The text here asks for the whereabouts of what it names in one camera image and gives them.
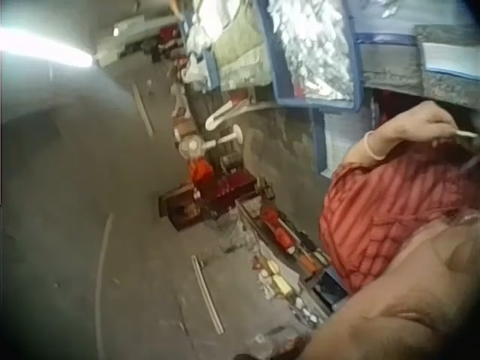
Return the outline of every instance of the ceiling light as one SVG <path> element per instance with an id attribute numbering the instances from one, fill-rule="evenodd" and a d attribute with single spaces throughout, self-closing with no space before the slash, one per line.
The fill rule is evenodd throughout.
<path id="1" fill-rule="evenodd" d="M 93 62 L 92 56 L 80 49 L 13 28 L 0 28 L 0 50 L 80 68 Z"/>

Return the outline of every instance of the concrete floor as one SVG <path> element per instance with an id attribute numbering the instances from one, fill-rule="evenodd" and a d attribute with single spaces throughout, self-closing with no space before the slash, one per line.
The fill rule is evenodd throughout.
<path id="1" fill-rule="evenodd" d="M 291 321 L 282 301 L 263 298 L 239 250 L 205 269 L 226 328 L 215 334 L 190 256 L 204 257 L 225 239 L 204 225 L 177 233 L 156 215 L 156 196 L 187 174 L 173 147 L 169 84 L 134 56 L 99 75 L 93 89 L 3 128 L 6 338 L 27 359 L 99 359 L 100 349 L 101 360 L 226 360 Z"/>

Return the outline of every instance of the white fan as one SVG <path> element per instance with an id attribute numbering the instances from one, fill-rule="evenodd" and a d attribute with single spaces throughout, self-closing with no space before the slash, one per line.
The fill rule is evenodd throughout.
<path id="1" fill-rule="evenodd" d="M 233 132 L 230 135 L 221 137 L 218 140 L 205 142 L 199 135 L 186 136 L 180 142 L 178 150 L 186 160 L 197 159 L 201 158 L 207 150 L 233 140 L 237 140 L 239 144 L 243 143 L 242 129 L 237 124 L 233 125 Z"/>

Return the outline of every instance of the bracelet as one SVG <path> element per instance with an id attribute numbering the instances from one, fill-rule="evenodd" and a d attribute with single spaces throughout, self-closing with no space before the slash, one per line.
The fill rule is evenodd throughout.
<path id="1" fill-rule="evenodd" d="M 377 156 L 374 154 L 374 152 L 371 150 L 370 146 L 368 146 L 368 137 L 373 133 L 373 131 L 368 131 L 365 136 L 363 136 L 363 143 L 365 144 L 365 150 L 367 150 L 367 153 L 370 155 L 371 158 L 373 158 L 376 161 L 382 161 L 385 159 L 386 155 L 383 156 Z"/>

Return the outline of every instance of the striped fabric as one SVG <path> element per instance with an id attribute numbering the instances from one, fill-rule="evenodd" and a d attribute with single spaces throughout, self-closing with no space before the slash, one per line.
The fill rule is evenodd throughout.
<path id="1" fill-rule="evenodd" d="M 479 180 L 458 171 L 465 160 L 452 144 L 403 144 L 373 169 L 337 169 L 319 230 L 350 293 L 379 277 L 419 227 L 479 207 Z"/>

